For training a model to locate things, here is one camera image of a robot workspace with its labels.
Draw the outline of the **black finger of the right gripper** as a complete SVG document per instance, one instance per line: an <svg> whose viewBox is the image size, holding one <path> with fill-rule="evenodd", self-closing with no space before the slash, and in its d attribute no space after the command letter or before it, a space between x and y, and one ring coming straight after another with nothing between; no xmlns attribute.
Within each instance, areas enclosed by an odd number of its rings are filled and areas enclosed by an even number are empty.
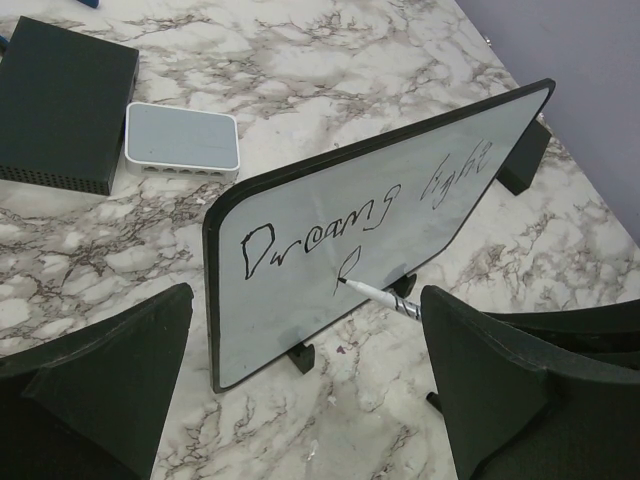
<svg viewBox="0 0 640 480"><path fill-rule="evenodd" d="M499 314L486 312L496 320L499 320ZM639 369L639 329L533 330L511 326L564 350L611 365Z"/></svg>
<svg viewBox="0 0 640 480"><path fill-rule="evenodd" d="M533 330L638 330L639 300L579 310L500 313L499 320Z"/></svg>

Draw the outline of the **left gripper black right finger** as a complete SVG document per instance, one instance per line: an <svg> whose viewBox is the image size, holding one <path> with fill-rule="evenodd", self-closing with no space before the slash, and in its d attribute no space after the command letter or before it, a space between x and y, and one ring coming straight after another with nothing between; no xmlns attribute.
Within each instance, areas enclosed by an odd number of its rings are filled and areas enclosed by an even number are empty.
<svg viewBox="0 0 640 480"><path fill-rule="evenodd" d="M635 479L639 369L564 350L436 286L423 330L461 479Z"/></svg>

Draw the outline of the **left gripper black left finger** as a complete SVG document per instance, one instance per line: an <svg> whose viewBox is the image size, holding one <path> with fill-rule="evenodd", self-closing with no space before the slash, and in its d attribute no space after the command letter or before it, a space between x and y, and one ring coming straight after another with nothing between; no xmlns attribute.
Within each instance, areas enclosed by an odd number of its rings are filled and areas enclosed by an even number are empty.
<svg viewBox="0 0 640 480"><path fill-rule="evenodd" d="M148 479L183 360L186 283L1 360L4 479Z"/></svg>

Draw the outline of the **black whiteboard marker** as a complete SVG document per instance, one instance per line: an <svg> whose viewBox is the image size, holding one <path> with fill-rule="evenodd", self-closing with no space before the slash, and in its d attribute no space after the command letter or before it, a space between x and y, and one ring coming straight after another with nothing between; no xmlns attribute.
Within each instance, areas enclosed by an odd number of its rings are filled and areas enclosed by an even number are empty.
<svg viewBox="0 0 640 480"><path fill-rule="evenodd" d="M394 310L397 313L413 320L422 320L421 307L416 303L403 299L394 293L379 290L359 281L353 281L342 277L339 277L338 281L365 296L369 300L377 302L386 308Z"/></svg>

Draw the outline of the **small whiteboard black frame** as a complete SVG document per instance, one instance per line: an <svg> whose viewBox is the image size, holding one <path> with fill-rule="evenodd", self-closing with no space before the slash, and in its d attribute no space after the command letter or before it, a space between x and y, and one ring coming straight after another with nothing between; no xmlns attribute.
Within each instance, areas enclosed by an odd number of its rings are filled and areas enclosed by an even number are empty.
<svg viewBox="0 0 640 480"><path fill-rule="evenodd" d="M254 176L203 222L210 375L226 392L443 252L549 101L543 79Z"/></svg>

